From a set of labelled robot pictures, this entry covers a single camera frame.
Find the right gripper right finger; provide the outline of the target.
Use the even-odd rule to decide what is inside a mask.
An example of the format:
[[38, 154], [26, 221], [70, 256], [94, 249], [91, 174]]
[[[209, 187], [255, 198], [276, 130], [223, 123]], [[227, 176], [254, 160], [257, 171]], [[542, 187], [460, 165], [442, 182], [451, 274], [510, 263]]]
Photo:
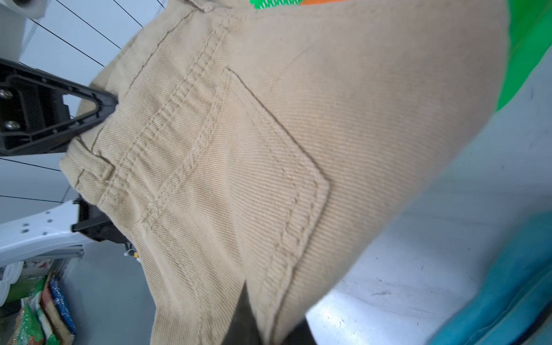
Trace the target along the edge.
[[283, 340], [282, 345], [317, 345], [307, 319], [303, 319]]

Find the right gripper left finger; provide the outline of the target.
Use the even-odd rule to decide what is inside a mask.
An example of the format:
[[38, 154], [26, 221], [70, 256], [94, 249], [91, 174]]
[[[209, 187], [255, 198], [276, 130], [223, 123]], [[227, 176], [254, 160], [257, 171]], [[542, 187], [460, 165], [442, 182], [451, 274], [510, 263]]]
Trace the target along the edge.
[[252, 312], [247, 284], [244, 283], [222, 345], [261, 345], [262, 339]]

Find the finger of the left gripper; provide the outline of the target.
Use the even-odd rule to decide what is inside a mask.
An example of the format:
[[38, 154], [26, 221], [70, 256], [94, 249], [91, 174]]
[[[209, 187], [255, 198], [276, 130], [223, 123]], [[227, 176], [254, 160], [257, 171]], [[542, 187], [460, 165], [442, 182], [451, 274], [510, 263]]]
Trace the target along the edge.
[[[71, 116], [63, 97], [93, 105]], [[65, 152], [70, 141], [111, 115], [117, 99], [50, 73], [1, 60], [1, 155], [44, 155]]]
[[128, 238], [114, 225], [112, 220], [97, 206], [79, 197], [73, 201], [78, 207], [78, 220], [71, 226], [73, 233], [83, 234], [96, 241], [110, 241], [115, 244], [128, 244]]

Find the beige pants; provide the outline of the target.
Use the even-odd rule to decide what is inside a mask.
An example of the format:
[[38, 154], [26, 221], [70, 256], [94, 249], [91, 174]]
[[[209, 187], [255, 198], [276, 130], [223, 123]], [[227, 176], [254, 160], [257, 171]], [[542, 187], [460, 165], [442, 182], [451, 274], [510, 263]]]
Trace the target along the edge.
[[169, 1], [60, 167], [135, 245], [153, 344], [278, 344], [494, 113], [505, 1]]

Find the teal pants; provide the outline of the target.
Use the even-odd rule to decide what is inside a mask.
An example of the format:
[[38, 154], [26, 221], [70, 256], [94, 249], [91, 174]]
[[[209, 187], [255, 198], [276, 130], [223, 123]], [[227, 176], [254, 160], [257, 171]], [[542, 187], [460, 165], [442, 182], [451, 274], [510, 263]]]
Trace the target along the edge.
[[551, 343], [551, 213], [525, 221], [430, 344]]

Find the orange pants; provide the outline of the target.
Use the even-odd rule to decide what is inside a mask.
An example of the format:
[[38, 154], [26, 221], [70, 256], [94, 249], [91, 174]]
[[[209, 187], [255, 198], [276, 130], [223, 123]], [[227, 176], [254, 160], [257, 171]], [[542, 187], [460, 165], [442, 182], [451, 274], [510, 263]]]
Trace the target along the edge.
[[313, 5], [320, 5], [320, 4], [332, 4], [332, 3], [338, 3], [346, 0], [302, 0], [300, 2], [301, 6], [313, 6]]

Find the green plastic basket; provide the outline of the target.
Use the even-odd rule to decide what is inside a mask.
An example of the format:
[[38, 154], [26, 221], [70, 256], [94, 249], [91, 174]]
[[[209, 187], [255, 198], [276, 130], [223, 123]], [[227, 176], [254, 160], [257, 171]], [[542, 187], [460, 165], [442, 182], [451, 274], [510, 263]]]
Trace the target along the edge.
[[234, 21], [287, 58], [315, 49], [290, 92], [372, 117], [482, 122], [551, 47], [550, 1], [252, 1]]

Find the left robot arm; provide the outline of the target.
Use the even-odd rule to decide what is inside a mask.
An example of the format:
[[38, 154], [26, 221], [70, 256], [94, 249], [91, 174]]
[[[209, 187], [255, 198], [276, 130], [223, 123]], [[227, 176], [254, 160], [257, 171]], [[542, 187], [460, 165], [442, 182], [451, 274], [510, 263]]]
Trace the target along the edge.
[[[65, 152], [70, 141], [101, 124], [114, 96], [10, 60], [1, 60], [1, 156]], [[81, 197], [1, 225], [1, 265], [87, 241], [129, 245], [109, 217]]]

